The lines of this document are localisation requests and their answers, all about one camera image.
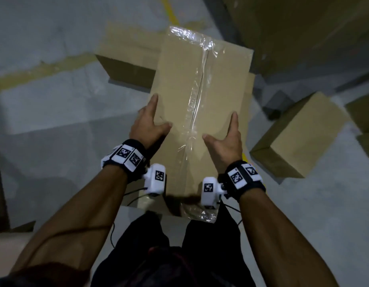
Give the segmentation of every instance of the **forearm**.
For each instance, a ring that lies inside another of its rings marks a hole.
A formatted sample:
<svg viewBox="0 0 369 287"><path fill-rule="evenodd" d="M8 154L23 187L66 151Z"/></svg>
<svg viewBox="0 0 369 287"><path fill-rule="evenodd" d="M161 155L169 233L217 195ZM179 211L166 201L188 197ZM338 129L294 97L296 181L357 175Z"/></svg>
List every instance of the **forearm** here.
<svg viewBox="0 0 369 287"><path fill-rule="evenodd" d="M126 186L124 171L106 166L35 233L12 272L47 262L90 269L117 215Z"/></svg>
<svg viewBox="0 0 369 287"><path fill-rule="evenodd" d="M244 193L239 204L267 286L338 286L321 256L261 189Z"/></svg>

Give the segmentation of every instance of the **black pants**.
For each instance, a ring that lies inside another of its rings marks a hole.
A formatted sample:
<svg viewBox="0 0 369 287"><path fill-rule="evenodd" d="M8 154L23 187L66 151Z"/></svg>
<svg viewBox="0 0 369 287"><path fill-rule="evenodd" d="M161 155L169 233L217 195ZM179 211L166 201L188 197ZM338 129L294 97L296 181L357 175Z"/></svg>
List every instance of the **black pants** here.
<svg viewBox="0 0 369 287"><path fill-rule="evenodd" d="M146 212L133 221L115 249L99 265L92 287L110 287L124 280L146 259L151 247L168 247L158 216ZM223 203L215 223L192 220L186 229L183 252L194 262L204 262L212 271L235 286L255 286L240 248L240 231Z"/></svg>

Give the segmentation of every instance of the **white tracking device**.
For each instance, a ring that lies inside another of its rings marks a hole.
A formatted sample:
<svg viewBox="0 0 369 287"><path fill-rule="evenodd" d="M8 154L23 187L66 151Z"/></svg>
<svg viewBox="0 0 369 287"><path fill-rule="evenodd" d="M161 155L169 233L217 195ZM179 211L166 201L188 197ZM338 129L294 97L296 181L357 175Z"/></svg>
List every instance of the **white tracking device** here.
<svg viewBox="0 0 369 287"><path fill-rule="evenodd" d="M161 164L154 163L147 173L143 175L144 187L147 188L144 192L145 194L156 194L160 195L164 192L164 187L166 184L166 167Z"/></svg>
<svg viewBox="0 0 369 287"><path fill-rule="evenodd" d="M222 186L223 184L218 183L215 177L205 177L202 185L201 205L216 208L221 196L227 194Z"/></svg>

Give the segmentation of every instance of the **wristband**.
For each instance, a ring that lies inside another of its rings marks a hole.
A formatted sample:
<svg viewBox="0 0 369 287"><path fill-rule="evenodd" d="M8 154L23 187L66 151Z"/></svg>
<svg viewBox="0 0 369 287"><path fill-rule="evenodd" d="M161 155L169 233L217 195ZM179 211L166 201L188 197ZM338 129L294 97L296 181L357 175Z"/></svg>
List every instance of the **wristband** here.
<svg viewBox="0 0 369 287"><path fill-rule="evenodd" d="M121 167L127 173L130 183L142 178L146 173L146 163L146 149L143 144L138 140L128 139L101 160L101 167L109 164Z"/></svg>
<svg viewBox="0 0 369 287"><path fill-rule="evenodd" d="M222 179L227 196L235 198L238 202L243 193L253 188L260 188L266 192L263 179L255 167L243 160L231 163Z"/></svg>

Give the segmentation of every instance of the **concrete floor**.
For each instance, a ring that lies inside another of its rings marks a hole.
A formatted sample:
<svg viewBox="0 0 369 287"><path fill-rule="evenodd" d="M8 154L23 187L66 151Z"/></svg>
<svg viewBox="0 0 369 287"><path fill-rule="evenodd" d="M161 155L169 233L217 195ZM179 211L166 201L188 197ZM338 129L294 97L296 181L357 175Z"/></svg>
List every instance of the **concrete floor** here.
<svg viewBox="0 0 369 287"><path fill-rule="evenodd" d="M170 2L181 24L198 22L202 33L220 38L202 0ZM0 0L0 77L93 52L107 21L151 30L169 24L160 0ZM272 124L263 106L283 107L316 90L343 106L368 93L369 83L340 94L334 89L368 71L271 85L258 77L247 149ZM100 159L127 138L146 98L144 92L109 84L98 62L0 92L0 166L12 227L36 220L38 229L82 188L100 170ZM280 181L261 169L271 199L341 286L369 286L369 159L356 140L358 133L348 123L305 179ZM234 201L228 204L237 207ZM142 213L121 207L114 240ZM238 213L231 214L240 220ZM188 222L163 217L172 245L181 245ZM256 284L264 286L244 232L241 244ZM111 248L107 240L94 269Z"/></svg>

